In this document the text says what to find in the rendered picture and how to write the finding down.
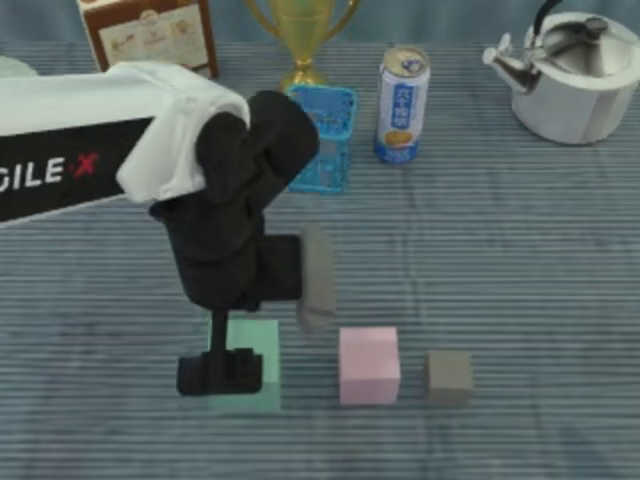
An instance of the robotic arm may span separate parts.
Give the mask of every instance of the robotic arm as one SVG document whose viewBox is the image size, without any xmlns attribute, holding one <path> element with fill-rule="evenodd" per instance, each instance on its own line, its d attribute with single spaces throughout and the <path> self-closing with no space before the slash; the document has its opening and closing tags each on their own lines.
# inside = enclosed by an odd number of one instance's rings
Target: robotic arm
<svg viewBox="0 0 640 480">
<path fill-rule="evenodd" d="M 230 310 L 302 296 L 297 236 L 263 210 L 319 148 L 285 95 L 240 95 L 170 64 L 0 81 L 0 225 L 125 196 L 152 201 L 187 297 L 211 311 L 211 349 L 178 367 L 183 395 L 253 393 L 261 358 L 226 350 Z"/>
</svg>

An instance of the kettle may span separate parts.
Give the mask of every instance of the kettle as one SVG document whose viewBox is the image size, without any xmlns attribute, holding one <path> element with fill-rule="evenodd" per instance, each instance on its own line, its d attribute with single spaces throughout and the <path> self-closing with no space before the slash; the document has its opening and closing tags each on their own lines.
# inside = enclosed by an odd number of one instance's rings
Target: kettle
<svg viewBox="0 0 640 480">
<path fill-rule="evenodd" d="M 488 48 L 483 62 L 513 91 L 516 117 L 537 135 L 585 145 L 611 135 L 640 83 L 640 39 L 623 25 L 587 13 L 549 15 L 547 0 L 512 56 L 511 36 Z"/>
</svg>

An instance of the trophy handle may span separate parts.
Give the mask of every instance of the trophy handle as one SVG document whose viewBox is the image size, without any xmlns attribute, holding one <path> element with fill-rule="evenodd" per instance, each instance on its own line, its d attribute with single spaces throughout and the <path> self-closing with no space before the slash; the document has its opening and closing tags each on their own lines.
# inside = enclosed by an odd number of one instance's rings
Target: trophy handle
<svg viewBox="0 0 640 480">
<path fill-rule="evenodd" d="M 353 17 L 353 14 L 356 13 L 356 10 L 358 9 L 359 5 L 360 5 L 360 0 L 349 0 L 349 6 L 347 8 L 347 11 L 345 12 L 344 16 L 340 19 L 340 21 L 336 23 L 335 26 L 327 32 L 327 34 L 324 37 L 325 42 L 335 37 L 338 33 L 340 33 L 344 29 L 344 27 L 347 26 L 347 23 L 349 23 L 349 20 L 351 20 L 351 17 Z"/>
<path fill-rule="evenodd" d="M 244 0 L 247 9 L 256 17 L 256 20 L 262 28 L 264 28 L 267 32 L 273 35 L 276 38 L 280 37 L 280 31 L 278 28 L 269 21 L 267 17 L 265 17 L 264 13 L 262 13 L 262 9 L 256 3 L 256 0 Z"/>
</svg>

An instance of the gray block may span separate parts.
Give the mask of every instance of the gray block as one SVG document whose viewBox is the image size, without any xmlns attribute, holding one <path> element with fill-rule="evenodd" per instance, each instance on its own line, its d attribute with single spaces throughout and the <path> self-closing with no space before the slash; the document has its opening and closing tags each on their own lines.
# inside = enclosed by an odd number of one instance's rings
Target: gray block
<svg viewBox="0 0 640 480">
<path fill-rule="evenodd" d="M 434 350 L 425 361 L 427 404 L 463 407 L 473 393 L 471 355 L 452 350 Z"/>
<path fill-rule="evenodd" d="M 298 325 L 318 330 L 336 315 L 333 243 L 318 225 L 302 232 L 302 298 L 298 302 Z"/>
</svg>

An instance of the blue and white can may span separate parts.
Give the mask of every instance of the blue and white can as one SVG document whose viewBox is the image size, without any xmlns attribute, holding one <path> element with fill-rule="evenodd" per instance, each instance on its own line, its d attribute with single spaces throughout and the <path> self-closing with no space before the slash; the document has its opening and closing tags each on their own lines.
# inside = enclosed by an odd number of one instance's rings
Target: blue and white can
<svg viewBox="0 0 640 480">
<path fill-rule="evenodd" d="M 378 128 L 374 152 L 385 163 L 408 163 L 418 155 L 431 61 L 416 47 L 388 50 L 380 66 Z"/>
</svg>

